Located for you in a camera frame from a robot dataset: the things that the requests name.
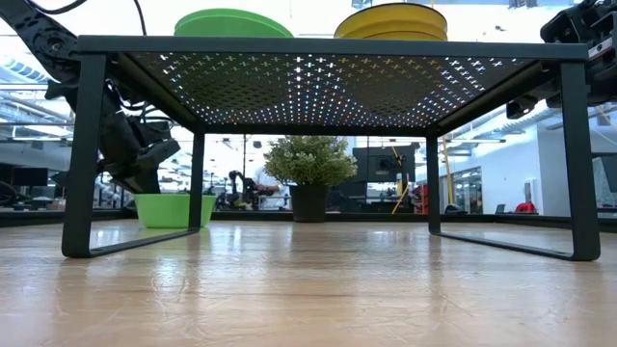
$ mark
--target green bowl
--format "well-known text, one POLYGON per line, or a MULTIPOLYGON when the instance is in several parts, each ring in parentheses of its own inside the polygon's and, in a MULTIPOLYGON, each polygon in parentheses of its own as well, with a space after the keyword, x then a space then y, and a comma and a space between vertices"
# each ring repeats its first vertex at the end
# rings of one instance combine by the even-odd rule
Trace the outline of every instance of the green bowl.
POLYGON ((183 16, 175 36, 293 38, 278 22, 257 13, 234 9, 210 9, 183 16))
MULTIPOLYGON (((148 228, 187 228, 189 226, 188 194, 138 194, 135 195, 139 222, 148 228)), ((210 222, 216 197, 201 197, 200 227, 210 222)))

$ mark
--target black cable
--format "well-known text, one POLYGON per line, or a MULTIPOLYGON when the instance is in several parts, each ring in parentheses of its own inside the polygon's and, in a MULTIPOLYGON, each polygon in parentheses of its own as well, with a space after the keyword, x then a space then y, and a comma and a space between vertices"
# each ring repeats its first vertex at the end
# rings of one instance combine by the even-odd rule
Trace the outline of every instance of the black cable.
MULTIPOLYGON (((62 6, 59 9, 48 10, 42 7, 41 5, 37 4, 34 0, 26 0, 26 2, 29 3, 35 9, 41 11, 42 13, 50 14, 50 15, 63 14, 63 13, 67 13, 69 11, 75 10, 78 7, 84 5, 86 1, 88 0, 75 0, 72 3, 66 6, 62 6)), ((146 21, 144 20, 144 13, 142 12, 142 6, 139 4, 139 0, 133 0, 133 2, 135 3, 135 7, 137 8, 137 14, 139 15, 139 21, 140 21, 140 24, 142 25, 142 33, 144 34, 144 36, 147 36, 148 33, 146 31, 146 21)))

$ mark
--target wooden floor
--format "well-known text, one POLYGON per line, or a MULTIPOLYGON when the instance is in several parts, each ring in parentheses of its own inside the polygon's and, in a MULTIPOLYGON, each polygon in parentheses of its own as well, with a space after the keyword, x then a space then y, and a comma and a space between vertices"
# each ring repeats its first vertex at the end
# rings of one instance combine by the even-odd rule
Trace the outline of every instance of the wooden floor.
MULTIPOLYGON (((566 230, 447 224, 568 250, 566 230)), ((153 234, 96 223, 93 246, 153 234)), ((424 224, 219 222, 96 259, 0 229, 0 346, 614 346, 617 235, 572 263, 424 224)))

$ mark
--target plant pot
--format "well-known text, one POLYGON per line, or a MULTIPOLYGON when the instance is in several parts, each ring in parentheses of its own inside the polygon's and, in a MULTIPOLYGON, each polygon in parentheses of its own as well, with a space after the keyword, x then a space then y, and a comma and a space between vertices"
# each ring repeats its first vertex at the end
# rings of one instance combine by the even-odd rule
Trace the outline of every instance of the plant pot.
POLYGON ((293 221, 298 223, 324 223, 328 187, 322 185, 289 186, 293 221))

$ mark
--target desk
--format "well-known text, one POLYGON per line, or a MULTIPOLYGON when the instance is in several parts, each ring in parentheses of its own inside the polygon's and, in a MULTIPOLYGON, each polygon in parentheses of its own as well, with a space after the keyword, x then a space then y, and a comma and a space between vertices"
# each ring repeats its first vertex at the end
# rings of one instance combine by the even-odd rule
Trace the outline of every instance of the desk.
POLYGON ((189 229, 89 249, 101 91, 113 77, 195 134, 421 136, 433 235, 570 260, 600 255, 582 44, 82 36, 63 253, 92 257, 199 231, 201 179, 189 229), (563 95, 573 221, 571 254, 441 232, 438 138, 549 81, 563 95))

